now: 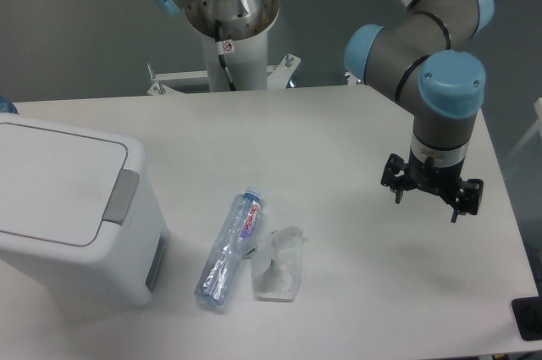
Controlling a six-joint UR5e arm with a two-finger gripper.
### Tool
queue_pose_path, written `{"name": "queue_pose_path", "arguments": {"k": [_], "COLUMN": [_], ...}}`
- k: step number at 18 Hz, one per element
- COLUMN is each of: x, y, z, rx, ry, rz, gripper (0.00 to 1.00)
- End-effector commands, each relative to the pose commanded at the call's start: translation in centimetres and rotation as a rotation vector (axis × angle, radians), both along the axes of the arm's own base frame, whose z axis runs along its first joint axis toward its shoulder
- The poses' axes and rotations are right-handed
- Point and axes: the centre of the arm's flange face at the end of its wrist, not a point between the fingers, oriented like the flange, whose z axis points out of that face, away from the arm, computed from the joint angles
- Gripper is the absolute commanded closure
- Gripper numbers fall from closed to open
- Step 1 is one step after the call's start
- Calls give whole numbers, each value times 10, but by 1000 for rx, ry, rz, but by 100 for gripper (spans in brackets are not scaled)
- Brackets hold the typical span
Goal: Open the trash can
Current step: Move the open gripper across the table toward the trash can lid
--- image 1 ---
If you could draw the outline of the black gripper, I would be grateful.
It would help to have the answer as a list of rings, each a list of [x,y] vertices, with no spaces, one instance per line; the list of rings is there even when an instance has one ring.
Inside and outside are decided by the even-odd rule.
[[[405,191],[420,190],[439,196],[452,207],[451,222],[459,216],[477,215],[484,193],[481,179],[461,179],[464,159],[447,166],[437,167],[435,163],[426,164],[410,151],[406,162],[397,154],[391,153],[381,177],[380,184],[395,194],[395,203],[400,204]]]

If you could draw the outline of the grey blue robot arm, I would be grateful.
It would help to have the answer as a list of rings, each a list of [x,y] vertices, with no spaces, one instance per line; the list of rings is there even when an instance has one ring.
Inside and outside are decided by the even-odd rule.
[[[153,0],[185,14],[201,36],[212,91],[271,86],[267,33],[278,0]],[[401,0],[408,19],[394,29],[365,25],[346,45],[346,69],[413,117],[408,159],[391,155],[381,182],[400,197],[418,189],[440,197],[455,216],[476,214],[484,183],[462,166],[484,100],[481,62],[461,50],[491,20],[494,0]]]

